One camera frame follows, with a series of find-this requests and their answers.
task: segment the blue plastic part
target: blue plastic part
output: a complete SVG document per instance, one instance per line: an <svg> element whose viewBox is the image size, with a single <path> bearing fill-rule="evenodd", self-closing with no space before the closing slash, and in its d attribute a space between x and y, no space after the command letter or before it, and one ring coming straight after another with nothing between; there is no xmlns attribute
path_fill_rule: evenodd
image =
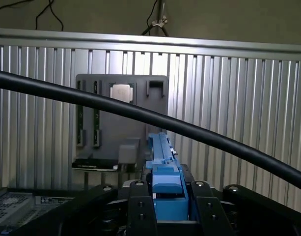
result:
<svg viewBox="0 0 301 236"><path fill-rule="evenodd" d="M153 160L146 162L152 170L152 191L155 194L178 194L173 198L154 199L157 220L188 220L189 197L182 167L173 154L173 147L165 133L149 134Z"/></svg>

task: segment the gray wall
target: gray wall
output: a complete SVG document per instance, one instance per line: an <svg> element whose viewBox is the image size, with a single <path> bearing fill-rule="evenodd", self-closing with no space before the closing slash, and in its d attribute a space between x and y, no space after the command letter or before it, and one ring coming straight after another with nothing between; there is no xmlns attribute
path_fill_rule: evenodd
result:
<svg viewBox="0 0 301 236"><path fill-rule="evenodd" d="M0 6L17 0L0 0ZM35 28L48 0L0 11L0 28ZM65 31L140 34L153 0L56 0ZM166 0L167 30L173 37L301 44L301 0ZM41 30L60 30L47 11Z"/></svg>

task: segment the wire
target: wire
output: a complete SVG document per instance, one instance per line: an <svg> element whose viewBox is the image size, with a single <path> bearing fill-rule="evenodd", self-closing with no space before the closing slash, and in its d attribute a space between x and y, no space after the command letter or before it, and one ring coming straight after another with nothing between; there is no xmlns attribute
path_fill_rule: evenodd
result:
<svg viewBox="0 0 301 236"><path fill-rule="evenodd" d="M12 7L12 6L15 6L15 5L24 3L24 2L29 2L29 1L34 1L34 0L22 0L22 1L17 1L17 2L15 2L15 3L11 3L11 4L8 4L8 5L0 6L0 10L2 10L2 9L4 9L4 8L7 8L7 7Z"/></svg>
<svg viewBox="0 0 301 236"><path fill-rule="evenodd" d="M301 189L301 172L210 130L109 97L0 71L0 89L68 102L141 121L205 143L248 161Z"/></svg>
<svg viewBox="0 0 301 236"><path fill-rule="evenodd" d="M152 10L151 10L151 12L150 12L150 15L149 15L148 18L147 18L147 21L146 21L147 28L149 28L148 21L149 21L151 15L152 15L152 13L154 12L154 9L155 9L155 6L156 6L157 2L158 2L158 0L155 1L154 5L152 6Z"/></svg>
<svg viewBox="0 0 301 236"><path fill-rule="evenodd" d="M61 31L64 30L64 24L63 24L63 22L62 22L62 21L55 15L55 13L53 12L53 9L52 9L53 3L54 3L54 0L52 0L52 1L49 0L49 4L46 5L45 8L43 8L43 10L36 16L36 18L35 18L35 21L36 21L36 27L35 27L35 29L36 29L36 30L38 30L38 19L39 19L39 17L42 16L43 13L44 13L48 8L50 8L52 15L54 15L54 17L60 22L60 24L61 24Z"/></svg>

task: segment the black rubber hose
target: black rubber hose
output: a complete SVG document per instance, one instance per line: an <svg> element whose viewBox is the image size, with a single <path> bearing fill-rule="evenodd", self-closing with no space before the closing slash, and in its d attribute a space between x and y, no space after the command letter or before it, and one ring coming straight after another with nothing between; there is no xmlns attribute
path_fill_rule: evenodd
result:
<svg viewBox="0 0 301 236"><path fill-rule="evenodd" d="M226 151L301 189L301 172L252 147L184 121L108 97L0 71L0 88L90 107L170 130Z"/></svg>

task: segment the bolt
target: bolt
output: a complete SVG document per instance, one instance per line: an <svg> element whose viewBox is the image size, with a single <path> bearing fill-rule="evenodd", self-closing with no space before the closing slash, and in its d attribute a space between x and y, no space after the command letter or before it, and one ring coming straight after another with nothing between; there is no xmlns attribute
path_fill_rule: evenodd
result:
<svg viewBox="0 0 301 236"><path fill-rule="evenodd" d="M239 190L236 186L231 186L229 189L233 192L237 192Z"/></svg>
<svg viewBox="0 0 301 236"><path fill-rule="evenodd" d="M218 220L218 217L216 215L211 215L212 220Z"/></svg>
<svg viewBox="0 0 301 236"><path fill-rule="evenodd" d="M197 184L199 187L201 187L201 186L204 185L204 182L202 182L202 181L197 181L196 184Z"/></svg>
<svg viewBox="0 0 301 236"><path fill-rule="evenodd" d="M145 217L146 217L146 216L145 216L144 214L140 214L140 215L139 215L139 219L140 219L140 220L145 219Z"/></svg>
<svg viewBox="0 0 301 236"><path fill-rule="evenodd" d="M106 187L103 188L104 191L109 191L109 190L111 190L111 189L112 189L112 188L111 188L111 187L108 187L108 186L106 186Z"/></svg>
<svg viewBox="0 0 301 236"><path fill-rule="evenodd" d="M137 186L142 186L142 185L144 185L144 183L142 181L138 181L138 182L136 182L136 185Z"/></svg>

